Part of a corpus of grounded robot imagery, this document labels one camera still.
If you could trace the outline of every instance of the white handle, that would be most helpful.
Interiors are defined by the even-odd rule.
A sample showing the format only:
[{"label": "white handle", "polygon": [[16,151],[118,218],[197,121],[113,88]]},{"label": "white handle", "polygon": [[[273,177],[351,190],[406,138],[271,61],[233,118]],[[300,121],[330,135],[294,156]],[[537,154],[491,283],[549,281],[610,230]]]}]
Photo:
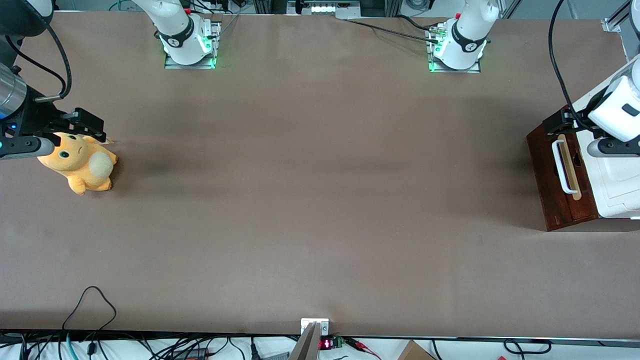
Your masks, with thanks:
[{"label": "white handle", "polygon": [[560,185],[562,186],[562,190],[571,195],[574,193],[578,193],[578,190],[572,190],[569,187],[569,184],[566,182],[566,174],[564,173],[564,166],[562,164],[562,157],[560,157],[560,144],[563,143],[564,140],[558,139],[551,144],[551,150],[554,152],[554,159],[556,160],[556,168],[558,169],[558,177],[560,178]]}]

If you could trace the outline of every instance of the brown table surface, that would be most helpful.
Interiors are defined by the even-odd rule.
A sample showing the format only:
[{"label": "brown table surface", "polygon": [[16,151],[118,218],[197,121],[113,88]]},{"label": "brown table surface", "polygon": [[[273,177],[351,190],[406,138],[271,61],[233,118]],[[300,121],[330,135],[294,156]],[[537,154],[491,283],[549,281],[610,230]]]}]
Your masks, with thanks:
[{"label": "brown table surface", "polygon": [[[53,26],[58,106],[102,117],[121,164],[79,197],[0,162],[0,327],[59,328],[95,284],[110,329],[640,338],[639,234],[542,231],[525,136],[564,104],[547,21],[498,21],[473,75],[331,17],[240,16],[216,70],[164,70],[143,13]],[[559,21],[556,49],[574,99],[625,62],[597,20]],[[24,52],[63,70],[46,33]],[[108,318],[92,293],[70,326]]]}]

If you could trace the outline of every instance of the wooden drawer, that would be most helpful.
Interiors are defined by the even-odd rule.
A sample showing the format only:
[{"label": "wooden drawer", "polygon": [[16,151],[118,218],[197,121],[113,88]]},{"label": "wooden drawer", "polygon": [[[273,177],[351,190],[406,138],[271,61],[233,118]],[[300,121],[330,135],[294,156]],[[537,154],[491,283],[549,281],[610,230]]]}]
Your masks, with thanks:
[{"label": "wooden drawer", "polygon": [[557,136],[547,138],[542,125],[527,135],[529,153],[536,174],[538,193],[542,203],[547,231],[634,231],[640,229],[640,220],[601,218],[593,197],[591,183],[582,161],[575,134],[563,135],[568,154],[563,158],[566,173],[574,172],[580,191],[578,200],[563,191],[556,168],[552,143]]},{"label": "wooden drawer", "polygon": [[548,231],[596,220],[600,217],[591,192],[587,171],[582,164],[578,140],[575,134],[567,134],[565,137],[571,160],[569,164],[564,164],[564,167],[567,169],[567,173],[570,172],[569,167],[573,167],[575,171],[575,178],[580,189],[579,200],[575,200],[573,195],[565,193],[560,185],[560,178],[551,149],[551,145],[557,137],[548,140],[542,125],[531,131],[527,136]]}]

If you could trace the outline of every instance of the plush toy ear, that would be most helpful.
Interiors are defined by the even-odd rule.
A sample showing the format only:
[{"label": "plush toy ear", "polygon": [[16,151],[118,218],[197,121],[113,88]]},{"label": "plush toy ear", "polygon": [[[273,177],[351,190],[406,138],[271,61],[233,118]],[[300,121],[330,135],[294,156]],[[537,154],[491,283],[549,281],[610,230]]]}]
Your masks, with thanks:
[{"label": "plush toy ear", "polygon": [[84,136],[84,137],[83,137],[83,140],[84,140],[86,143],[97,143],[97,142],[98,142],[98,140],[96,140],[96,139],[94,139],[94,138],[90,137],[89,135]]}]

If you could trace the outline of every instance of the stuffed toy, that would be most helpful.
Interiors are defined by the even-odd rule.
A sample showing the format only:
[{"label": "stuffed toy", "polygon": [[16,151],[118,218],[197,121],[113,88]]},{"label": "stuffed toy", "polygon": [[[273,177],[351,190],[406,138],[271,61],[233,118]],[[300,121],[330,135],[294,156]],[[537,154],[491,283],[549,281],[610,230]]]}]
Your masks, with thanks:
[{"label": "stuffed toy", "polygon": [[39,156],[38,160],[67,177],[69,187],[78,195],[87,190],[103,192],[111,189],[109,175],[118,157],[96,144],[90,136],[56,133],[60,146],[53,153]]}]

